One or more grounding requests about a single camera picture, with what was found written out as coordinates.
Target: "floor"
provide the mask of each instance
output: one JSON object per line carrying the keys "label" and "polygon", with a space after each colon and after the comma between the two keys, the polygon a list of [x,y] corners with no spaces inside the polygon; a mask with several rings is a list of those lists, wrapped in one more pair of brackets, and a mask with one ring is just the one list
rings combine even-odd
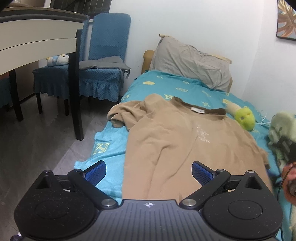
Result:
{"label": "floor", "polygon": [[41,95],[43,114],[36,97],[21,104],[24,120],[18,122],[13,110],[0,108],[0,240],[18,233],[13,212],[41,171],[67,174],[75,161],[86,160],[94,135],[107,123],[112,102],[81,100],[84,140],[75,140],[71,114],[65,116],[62,99]]}

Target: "human hand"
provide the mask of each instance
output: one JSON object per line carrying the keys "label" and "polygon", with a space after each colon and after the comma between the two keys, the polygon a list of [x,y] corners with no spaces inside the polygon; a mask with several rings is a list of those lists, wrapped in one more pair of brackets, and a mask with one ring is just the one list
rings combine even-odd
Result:
{"label": "human hand", "polygon": [[[296,165],[296,162],[286,165],[283,168],[283,172],[281,174],[282,179],[284,179],[285,175],[287,174],[287,172],[289,171],[289,169],[293,165]],[[288,187],[289,181],[292,181],[295,179],[296,179],[296,167],[292,168],[292,170],[287,175],[285,181],[283,182],[283,191],[284,191],[284,195],[285,195],[286,200],[296,206],[296,197],[291,195],[291,193],[289,191],[289,187]]]}

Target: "blue gripper pad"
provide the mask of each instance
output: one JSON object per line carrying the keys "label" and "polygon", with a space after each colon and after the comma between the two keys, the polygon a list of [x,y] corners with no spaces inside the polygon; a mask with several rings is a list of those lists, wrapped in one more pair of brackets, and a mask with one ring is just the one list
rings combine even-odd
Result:
{"label": "blue gripper pad", "polygon": [[83,172],[84,178],[96,186],[106,175],[106,163],[104,161],[98,161]]}
{"label": "blue gripper pad", "polygon": [[192,164],[192,176],[199,182],[200,185],[204,186],[209,181],[214,179],[216,172],[199,161],[195,161]]}

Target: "green plush toy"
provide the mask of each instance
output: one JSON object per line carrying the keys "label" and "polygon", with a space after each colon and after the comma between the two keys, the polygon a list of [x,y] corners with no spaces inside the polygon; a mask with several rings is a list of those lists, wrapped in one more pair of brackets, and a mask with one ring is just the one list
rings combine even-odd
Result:
{"label": "green plush toy", "polygon": [[255,116],[249,107],[241,108],[239,105],[228,102],[225,108],[226,112],[234,117],[234,119],[247,131],[251,131],[255,127]]}

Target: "chair backrest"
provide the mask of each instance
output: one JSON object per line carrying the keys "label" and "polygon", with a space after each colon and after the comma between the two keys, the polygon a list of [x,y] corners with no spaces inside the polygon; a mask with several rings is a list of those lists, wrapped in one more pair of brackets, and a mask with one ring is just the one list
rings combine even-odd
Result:
{"label": "chair backrest", "polygon": [[94,17],[89,59],[119,56],[124,61],[131,17],[125,13],[100,13]]}
{"label": "chair backrest", "polygon": [[86,45],[87,31],[89,29],[89,17],[83,22],[83,29],[81,32],[81,42],[80,42],[80,52],[79,52],[79,61],[84,60],[84,52]]}

